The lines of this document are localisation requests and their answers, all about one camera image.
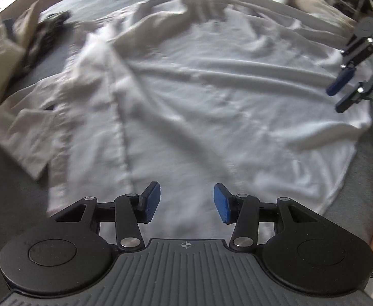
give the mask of blue gripper pad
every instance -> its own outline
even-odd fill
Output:
[[[343,69],[339,73],[337,79],[325,90],[325,92],[330,97],[336,95],[354,77],[355,71],[355,68]]]
[[[161,200],[161,187],[159,186],[159,183],[157,183],[147,197],[147,206],[145,209],[145,213],[148,222],[151,222],[155,210],[158,207],[159,200]]]
[[[228,199],[225,197],[225,195],[222,193],[222,191],[220,191],[220,189],[216,185],[214,186],[214,189],[213,189],[213,200],[214,200],[214,204],[216,206],[216,209],[218,210],[218,213],[223,223],[229,224],[231,221],[232,211],[229,206]]]

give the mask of gray plastic base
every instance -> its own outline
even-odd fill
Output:
[[[130,305],[373,306],[373,300],[362,291],[318,298],[286,290],[263,272],[254,256],[232,252],[224,247],[222,240],[153,239],[143,251],[121,254],[111,271],[85,291],[50,299],[13,292],[0,303],[0,306]]]

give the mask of silver pin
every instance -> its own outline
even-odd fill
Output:
[[[249,237],[238,237],[235,238],[233,243],[238,247],[249,247],[253,245],[253,239]]]
[[[139,244],[141,244],[141,241],[135,237],[127,237],[127,238],[123,238],[120,244],[124,247],[130,248],[130,247],[138,246]]]

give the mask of gray surface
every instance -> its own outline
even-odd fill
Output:
[[[48,12],[71,9],[72,20],[91,20],[137,1],[140,0],[65,0]],[[71,28],[60,39],[58,48],[25,79],[12,84],[7,95],[60,72],[70,35]],[[44,176],[42,183],[33,182],[0,149],[0,249],[12,236],[45,218],[45,181]],[[361,137],[344,187],[326,217],[364,240],[370,240],[373,233],[373,128]],[[0,298],[6,293],[0,275]]]
[[[222,241],[153,239],[140,252],[118,257],[111,271],[88,290],[55,299],[12,293],[1,306],[373,306],[356,291],[336,298],[310,297],[271,280],[251,254]]]

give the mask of metal screw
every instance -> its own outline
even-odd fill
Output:
[[[253,239],[249,237],[238,237],[235,238],[233,243],[238,247],[248,247],[253,245]]]
[[[120,244],[124,247],[136,247],[141,244],[141,241],[135,237],[127,237],[121,240]]]

